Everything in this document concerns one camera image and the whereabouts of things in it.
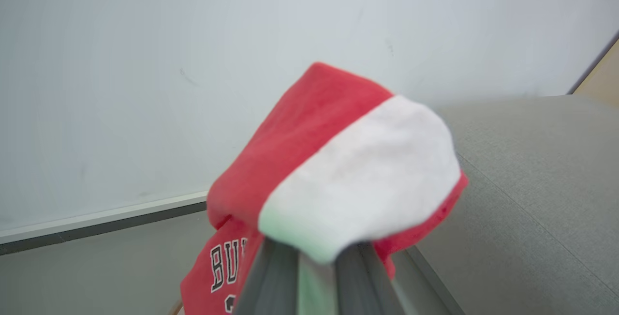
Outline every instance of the black lettering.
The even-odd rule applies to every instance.
[[[245,244],[247,244],[247,238],[241,238],[241,256],[245,257]]]
[[[234,284],[236,282],[236,272],[238,271],[238,240],[228,241],[223,244],[223,247],[226,249],[226,266],[228,268],[228,280],[226,282]]]
[[[226,300],[225,300],[226,313],[229,313],[229,314],[232,313],[232,309],[234,309],[235,298],[236,298],[235,295],[228,295],[228,297],[226,297]]]
[[[223,286],[223,266],[221,266],[221,245],[210,249],[210,264],[213,268],[213,286],[210,293],[217,291]]]

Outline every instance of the gray upholstery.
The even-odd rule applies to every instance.
[[[567,95],[439,114],[471,184],[417,247],[464,313],[619,313],[619,109]]]

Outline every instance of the red fabric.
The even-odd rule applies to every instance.
[[[233,215],[257,229],[269,194],[290,172],[350,123],[393,95],[382,86],[322,63],[281,97],[254,137],[208,192],[208,219]]]
[[[326,64],[316,63],[283,95],[250,142],[208,192],[208,219],[217,232],[208,240],[181,283],[187,315],[224,315],[238,297],[263,235],[257,230],[260,210],[271,192],[333,136],[393,95],[378,84]],[[442,206],[426,222],[374,242],[390,277],[391,253],[417,243],[449,214],[466,187],[462,176]],[[238,250],[238,271],[225,246],[247,238]],[[212,254],[221,251],[221,255]],[[221,268],[214,267],[221,262]],[[220,287],[213,288],[218,281]]]
[[[466,174],[464,174],[464,171],[461,170],[458,183],[456,183],[456,186],[451,190],[449,196],[447,196],[441,206],[438,207],[430,218],[418,226],[411,227],[405,231],[400,231],[400,233],[387,236],[387,238],[374,242],[374,249],[376,249],[378,257],[383,261],[390,278],[396,275],[396,267],[391,261],[391,254],[407,249],[425,238],[429,232],[447,218],[447,215],[451,212],[451,209],[453,209],[458,198],[460,198],[462,190],[464,190],[468,184],[469,179],[466,177]]]
[[[244,249],[240,244],[242,238],[247,238]],[[249,227],[241,220],[233,217],[228,218],[208,240],[197,257],[192,270],[181,282],[181,297],[185,313],[187,315],[229,314],[226,310],[232,309],[230,309],[229,304],[226,304],[226,299],[230,296],[236,298],[240,295],[251,263],[254,261],[264,238],[256,229]],[[234,270],[235,262],[232,254],[231,258],[228,259],[225,253],[226,242],[235,240],[239,241],[238,271]],[[221,287],[212,291],[212,286],[215,283],[214,273],[219,273],[219,268],[213,267],[211,251],[217,247],[221,249],[221,272],[223,272],[223,275],[221,275]],[[230,277],[228,264],[230,264],[232,274],[236,272],[236,280],[231,283],[228,282],[228,277]]]

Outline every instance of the white wall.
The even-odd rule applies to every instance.
[[[207,189],[316,60],[430,105],[564,94],[619,0],[0,0],[0,230]]]

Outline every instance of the wall baseboard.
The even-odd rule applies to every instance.
[[[0,231],[0,245],[203,203],[206,191]]]

